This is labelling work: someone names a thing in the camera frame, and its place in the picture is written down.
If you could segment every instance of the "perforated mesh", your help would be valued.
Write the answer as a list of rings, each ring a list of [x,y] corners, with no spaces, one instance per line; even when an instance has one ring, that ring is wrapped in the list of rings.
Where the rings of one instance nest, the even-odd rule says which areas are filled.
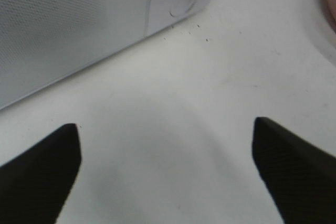
[[[0,0],[0,71],[99,29],[104,15],[103,0]]]

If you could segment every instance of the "white surface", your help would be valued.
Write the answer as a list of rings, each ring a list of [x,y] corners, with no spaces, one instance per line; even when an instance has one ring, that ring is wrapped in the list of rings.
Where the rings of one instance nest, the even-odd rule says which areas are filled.
[[[83,165],[58,223],[282,223],[253,121],[336,155],[335,45],[318,0],[212,0],[1,111],[0,162],[75,122]]]

